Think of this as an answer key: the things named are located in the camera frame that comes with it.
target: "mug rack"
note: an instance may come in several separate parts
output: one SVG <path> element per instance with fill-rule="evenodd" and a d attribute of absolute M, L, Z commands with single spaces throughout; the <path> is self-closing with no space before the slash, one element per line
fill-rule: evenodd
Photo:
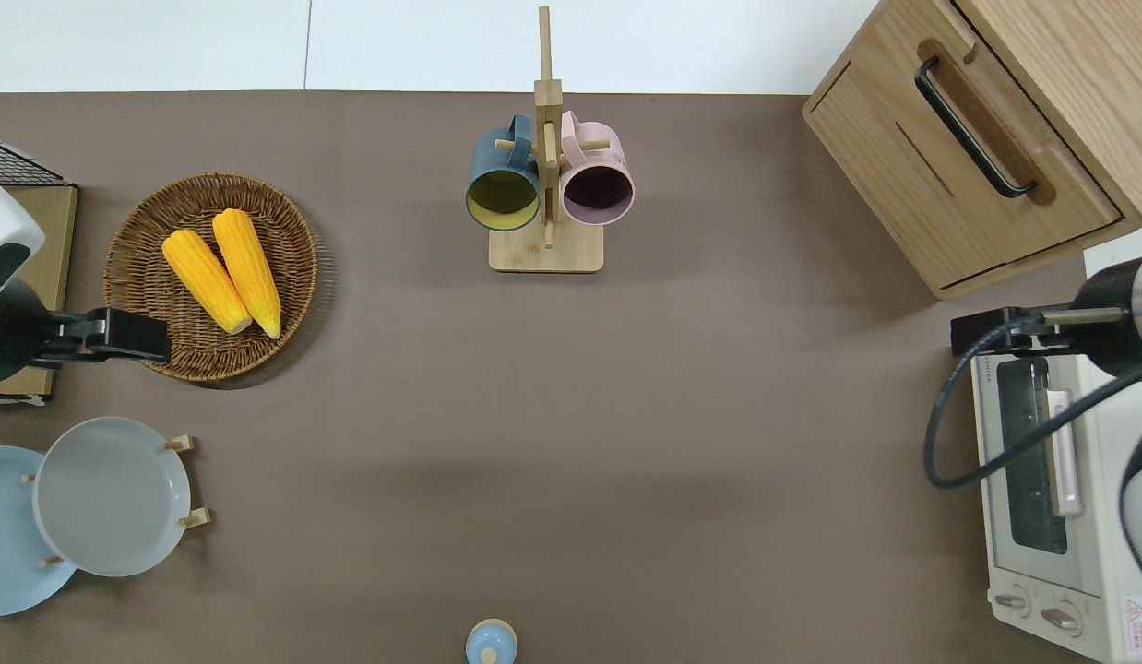
<path fill-rule="evenodd" d="M 516 231 L 490 231 L 490 267 L 498 272 L 593 273 L 604 267 L 604 230 L 574 222 L 558 192 L 563 159 L 563 81 L 550 73 L 550 11 L 538 8 L 541 79 L 534 81 L 534 135 L 539 216 Z M 497 141 L 501 151 L 513 143 Z M 580 143 L 584 151 L 609 147 L 608 141 Z"/>

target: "wooden base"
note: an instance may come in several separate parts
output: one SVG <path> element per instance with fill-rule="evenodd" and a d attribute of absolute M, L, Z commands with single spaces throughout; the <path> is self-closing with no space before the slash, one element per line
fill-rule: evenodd
<path fill-rule="evenodd" d="M 498 272 L 555 272 L 587 274 L 604 267 L 604 227 L 560 219 L 550 227 L 545 247 L 545 224 L 534 219 L 517 231 L 490 231 L 490 267 Z"/>

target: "drawer handle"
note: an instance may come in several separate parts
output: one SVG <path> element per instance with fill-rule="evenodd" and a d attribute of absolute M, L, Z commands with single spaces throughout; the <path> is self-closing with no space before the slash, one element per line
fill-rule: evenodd
<path fill-rule="evenodd" d="M 1006 198 L 1019 198 L 1023 193 L 1030 193 L 1030 190 L 1035 189 L 1038 182 L 1031 181 L 1029 184 L 1019 186 L 1005 179 L 1005 175 L 997 168 L 994 160 L 986 154 L 984 149 L 981 149 L 981 143 L 976 143 L 976 138 L 973 138 L 973 135 L 968 131 L 968 127 L 965 127 L 964 122 L 960 122 L 960 118 L 956 117 L 956 113 L 949 107 L 948 102 L 943 99 L 936 87 L 934 87 L 933 81 L 928 79 L 928 72 L 936 66 L 938 62 L 939 55 L 933 55 L 916 72 L 916 88 L 923 94 L 924 99 L 936 111 L 943 126 L 950 130 L 956 142 L 964 147 L 964 151 L 971 157 L 972 163 L 975 163 L 976 168 L 981 169 L 981 175 L 986 176 L 986 179 L 989 181 L 989 184 L 994 186 L 997 193 Z"/>

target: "oven door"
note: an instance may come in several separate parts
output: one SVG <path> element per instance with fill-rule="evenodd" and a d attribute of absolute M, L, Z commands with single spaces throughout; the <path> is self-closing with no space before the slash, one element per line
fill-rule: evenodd
<path fill-rule="evenodd" d="M 984 355 L 973 370 L 987 461 L 1080 395 L 1072 355 Z M 1091 487 L 1097 450 L 1081 422 L 986 480 L 990 555 L 1003 570 L 1100 597 Z"/>

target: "mug handle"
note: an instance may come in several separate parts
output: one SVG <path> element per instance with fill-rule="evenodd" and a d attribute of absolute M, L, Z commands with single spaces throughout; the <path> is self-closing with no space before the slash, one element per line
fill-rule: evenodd
<path fill-rule="evenodd" d="M 563 146 L 563 155 L 566 157 L 571 168 L 587 162 L 584 149 L 579 146 L 579 118 L 574 117 L 574 111 L 563 111 L 563 130 L 558 142 Z"/>
<path fill-rule="evenodd" d="M 513 149 L 509 151 L 509 165 L 512 168 L 524 169 L 525 160 L 530 159 L 530 136 L 534 134 L 534 121 L 523 113 L 513 114 L 509 122 L 509 141 L 513 141 Z"/>

